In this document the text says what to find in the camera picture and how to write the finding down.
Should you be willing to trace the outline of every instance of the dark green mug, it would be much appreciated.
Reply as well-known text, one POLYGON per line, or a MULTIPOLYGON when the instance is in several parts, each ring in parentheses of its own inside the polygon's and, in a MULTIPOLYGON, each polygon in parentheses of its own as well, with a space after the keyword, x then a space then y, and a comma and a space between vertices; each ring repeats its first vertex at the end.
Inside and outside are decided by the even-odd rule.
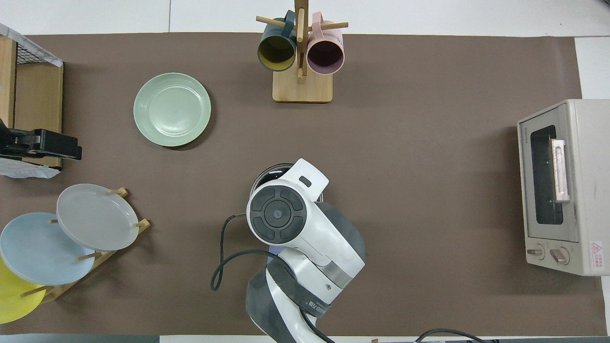
POLYGON ((282 71, 290 68, 296 59, 296 32, 294 31, 295 13, 286 12, 284 27, 267 24, 260 39, 258 55, 260 63, 271 71, 282 71))

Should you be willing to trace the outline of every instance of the mug handle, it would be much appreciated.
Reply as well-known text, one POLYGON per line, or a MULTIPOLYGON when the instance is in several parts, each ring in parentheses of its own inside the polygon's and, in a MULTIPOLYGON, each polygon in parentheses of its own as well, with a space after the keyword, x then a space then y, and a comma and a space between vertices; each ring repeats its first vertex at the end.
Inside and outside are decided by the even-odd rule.
POLYGON ((290 37, 290 34, 294 30, 295 27, 295 13, 291 10, 286 12, 286 16, 284 17, 284 28, 282 30, 282 36, 290 37))
POLYGON ((313 19, 314 21, 311 23, 311 28, 314 33, 314 38, 321 39, 324 37, 324 33, 322 33, 322 28, 320 27, 322 25, 322 21, 324 21, 322 18, 322 12, 315 12, 313 14, 313 19))

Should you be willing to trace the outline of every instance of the metal pot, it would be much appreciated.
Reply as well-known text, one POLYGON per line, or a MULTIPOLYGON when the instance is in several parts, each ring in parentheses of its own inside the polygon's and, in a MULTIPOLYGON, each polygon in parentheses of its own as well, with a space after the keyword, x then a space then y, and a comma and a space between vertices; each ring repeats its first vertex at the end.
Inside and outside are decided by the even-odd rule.
MULTIPOLYGON (((260 185, 269 182, 271 180, 279 179, 282 175, 284 175, 288 169, 290 169, 294 163, 280 163, 276 165, 272 165, 271 167, 265 169, 258 178, 256 178, 254 184, 252 185, 252 190, 250 190, 250 196, 254 193, 260 185)), ((318 202, 324 201, 324 195, 320 194, 318 197, 318 202)))

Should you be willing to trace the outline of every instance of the toaster oven door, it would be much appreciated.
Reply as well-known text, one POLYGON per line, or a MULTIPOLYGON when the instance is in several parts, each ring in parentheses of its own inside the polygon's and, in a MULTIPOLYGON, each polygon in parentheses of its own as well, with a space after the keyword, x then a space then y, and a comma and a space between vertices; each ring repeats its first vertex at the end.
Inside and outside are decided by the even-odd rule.
POLYGON ((520 125, 529 237, 578 241, 565 104, 520 125))

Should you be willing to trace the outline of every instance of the yellow plate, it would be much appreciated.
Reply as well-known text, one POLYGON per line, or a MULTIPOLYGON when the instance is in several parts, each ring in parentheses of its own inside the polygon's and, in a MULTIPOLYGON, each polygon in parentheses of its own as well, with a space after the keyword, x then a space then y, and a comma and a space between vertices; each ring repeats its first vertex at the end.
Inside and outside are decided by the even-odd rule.
POLYGON ((45 291, 21 298, 21 293, 41 287, 13 274, 0 258, 0 324, 12 322, 32 312, 45 297, 45 291))

